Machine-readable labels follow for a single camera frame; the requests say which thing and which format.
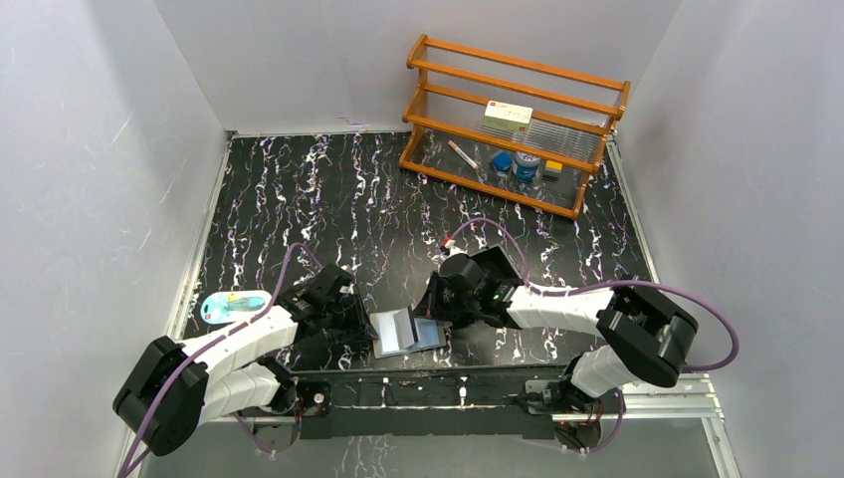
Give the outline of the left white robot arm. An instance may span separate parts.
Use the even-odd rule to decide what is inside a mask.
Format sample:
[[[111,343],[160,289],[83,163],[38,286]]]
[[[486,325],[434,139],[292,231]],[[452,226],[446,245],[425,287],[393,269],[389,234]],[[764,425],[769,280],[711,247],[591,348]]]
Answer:
[[[310,402],[272,354],[312,336],[339,343],[377,339],[353,276],[335,265],[281,291],[254,315],[214,333],[152,341],[112,402],[112,411],[156,456],[202,424],[247,408],[301,413]]]

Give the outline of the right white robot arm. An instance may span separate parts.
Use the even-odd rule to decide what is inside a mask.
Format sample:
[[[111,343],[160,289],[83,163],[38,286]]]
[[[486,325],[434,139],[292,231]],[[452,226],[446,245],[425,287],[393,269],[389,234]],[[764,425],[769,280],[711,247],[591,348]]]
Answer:
[[[499,247],[446,258],[413,313],[454,326],[483,322],[497,329],[562,329],[604,339],[604,346],[575,358],[561,381],[539,394],[574,412],[587,411],[601,395],[630,382],[675,385],[699,329],[653,283],[628,280],[586,292],[542,289],[519,274]]]

